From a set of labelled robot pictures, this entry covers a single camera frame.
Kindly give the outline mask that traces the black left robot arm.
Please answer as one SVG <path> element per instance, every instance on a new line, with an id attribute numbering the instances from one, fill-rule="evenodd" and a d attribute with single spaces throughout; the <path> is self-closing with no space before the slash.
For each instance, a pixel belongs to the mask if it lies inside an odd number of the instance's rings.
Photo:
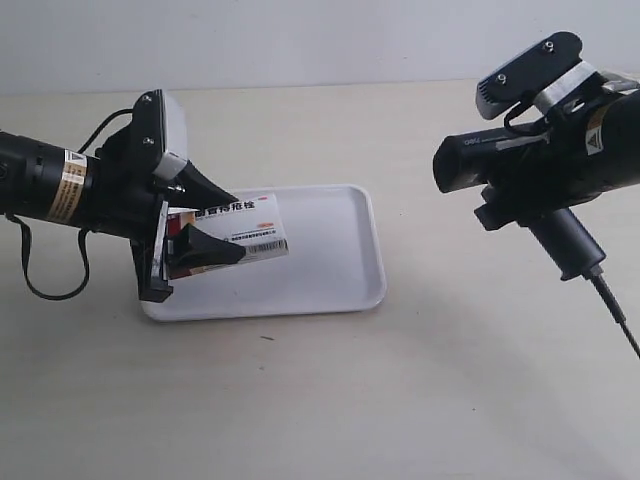
<path id="1" fill-rule="evenodd" d="M 128 240 L 138 297 L 162 303 L 176 273 L 240 262 L 245 247 L 193 225 L 169 231 L 172 207 L 228 207 L 236 197 L 193 164 L 166 150 L 161 129 L 132 124 L 110 136 L 95 155 L 32 138 L 1 135 L 1 213 L 21 230 L 21 268 L 29 272 L 30 219 L 74 227 L 81 261 L 86 238 L 101 233 Z"/>

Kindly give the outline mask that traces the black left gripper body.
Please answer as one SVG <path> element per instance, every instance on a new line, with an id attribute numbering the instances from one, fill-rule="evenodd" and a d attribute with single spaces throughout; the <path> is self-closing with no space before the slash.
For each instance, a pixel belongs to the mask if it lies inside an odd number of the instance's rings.
<path id="1" fill-rule="evenodd" d="M 96 150 L 99 175 L 92 227 L 129 240 L 138 298 L 161 303 L 173 293 L 162 266 L 167 204 L 154 176 L 142 177 L 134 171 L 129 145 L 128 125 Z"/>

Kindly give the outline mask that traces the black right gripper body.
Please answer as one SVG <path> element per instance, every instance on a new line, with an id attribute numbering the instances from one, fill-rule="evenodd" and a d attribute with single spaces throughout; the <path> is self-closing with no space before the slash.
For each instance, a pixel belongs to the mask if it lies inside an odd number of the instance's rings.
<path id="1" fill-rule="evenodd" d="M 549 131 L 508 192 L 529 213 L 590 202 L 625 186 L 625 96 L 611 94 Z"/>

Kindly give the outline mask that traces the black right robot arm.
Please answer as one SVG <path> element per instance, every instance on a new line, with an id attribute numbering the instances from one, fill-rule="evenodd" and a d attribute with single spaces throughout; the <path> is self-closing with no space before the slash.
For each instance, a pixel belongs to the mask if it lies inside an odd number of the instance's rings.
<path id="1" fill-rule="evenodd" d="M 608 95 L 530 146 L 475 215 L 488 231 L 639 183 L 639 93 Z"/>

